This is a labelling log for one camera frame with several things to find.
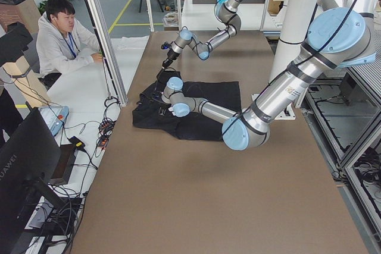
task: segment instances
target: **hood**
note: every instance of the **hood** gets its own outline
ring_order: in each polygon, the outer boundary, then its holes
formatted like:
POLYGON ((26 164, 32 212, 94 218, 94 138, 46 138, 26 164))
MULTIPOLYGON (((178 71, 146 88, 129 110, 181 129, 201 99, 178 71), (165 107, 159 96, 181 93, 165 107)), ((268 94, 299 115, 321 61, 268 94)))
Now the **hood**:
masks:
POLYGON ((54 25, 50 23, 50 21, 48 20, 48 17, 46 16, 46 12, 44 12, 42 16, 40 17, 40 19, 38 19, 38 28, 40 31, 43 30, 43 31, 47 31, 48 33, 52 33, 59 39, 62 37, 61 32, 58 31, 58 29, 54 27, 54 25))

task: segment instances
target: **blue lanyard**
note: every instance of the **blue lanyard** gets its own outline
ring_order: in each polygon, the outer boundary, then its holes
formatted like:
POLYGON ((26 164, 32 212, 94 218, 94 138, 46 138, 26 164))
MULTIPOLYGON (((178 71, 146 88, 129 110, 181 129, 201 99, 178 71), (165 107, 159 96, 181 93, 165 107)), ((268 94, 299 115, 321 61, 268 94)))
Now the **blue lanyard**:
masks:
POLYGON ((68 46, 71 54, 73 55, 74 59, 77 58, 77 55, 76 53, 74 52, 74 45, 76 46, 77 50, 79 51, 78 47, 77 47, 77 44, 76 44, 76 41, 74 41, 73 39, 73 36, 71 35, 71 33, 69 32, 68 33, 69 35, 69 40, 70 40, 70 44, 66 41, 66 39, 64 38, 65 42, 66 42, 66 45, 68 46))

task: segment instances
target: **man's hand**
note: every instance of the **man's hand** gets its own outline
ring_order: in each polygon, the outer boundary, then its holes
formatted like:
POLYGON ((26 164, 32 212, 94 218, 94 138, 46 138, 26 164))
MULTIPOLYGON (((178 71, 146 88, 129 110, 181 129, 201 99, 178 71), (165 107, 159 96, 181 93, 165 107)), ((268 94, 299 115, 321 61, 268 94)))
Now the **man's hand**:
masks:
POLYGON ((91 55, 93 58, 94 62, 103 62, 103 57, 100 53, 94 53, 91 55))

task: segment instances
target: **black cloth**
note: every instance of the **black cloth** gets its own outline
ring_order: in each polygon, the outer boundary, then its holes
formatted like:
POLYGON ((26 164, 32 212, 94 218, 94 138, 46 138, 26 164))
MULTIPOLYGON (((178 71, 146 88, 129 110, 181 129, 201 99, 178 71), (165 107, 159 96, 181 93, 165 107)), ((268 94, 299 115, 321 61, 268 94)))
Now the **black cloth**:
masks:
MULTIPOLYGON (((135 127, 162 129, 184 140, 221 140, 221 123, 196 112, 179 118, 168 111, 166 108, 169 106, 161 102, 160 92, 164 88, 164 82, 153 83, 140 94, 138 107, 132 112, 135 127)), ((184 83, 183 93, 187 97, 205 98, 211 103, 233 111, 241 111, 241 94, 237 81, 223 83, 187 81, 184 83)))
POLYGON ((50 89, 61 75, 61 73, 51 73, 39 80, 47 89, 50 89))
POLYGON ((17 111, 10 94, 4 89, 0 96, 0 148, 5 144, 3 130, 10 137, 21 122, 23 117, 17 111))

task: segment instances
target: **brown table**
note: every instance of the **brown table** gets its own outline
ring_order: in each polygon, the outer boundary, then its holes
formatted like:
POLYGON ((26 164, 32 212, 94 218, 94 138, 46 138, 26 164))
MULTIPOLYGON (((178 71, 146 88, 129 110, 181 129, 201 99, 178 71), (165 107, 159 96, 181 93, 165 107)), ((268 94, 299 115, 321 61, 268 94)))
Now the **brown table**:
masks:
MULTIPOLYGON (((199 32, 205 41, 210 32, 199 32)), ((367 253, 300 112, 271 125, 259 148, 177 140, 132 126, 175 32, 151 35, 90 190, 72 253, 367 253)), ((185 81, 239 80, 243 107, 266 86, 273 54, 260 32, 240 32, 206 62, 173 64, 185 81)))

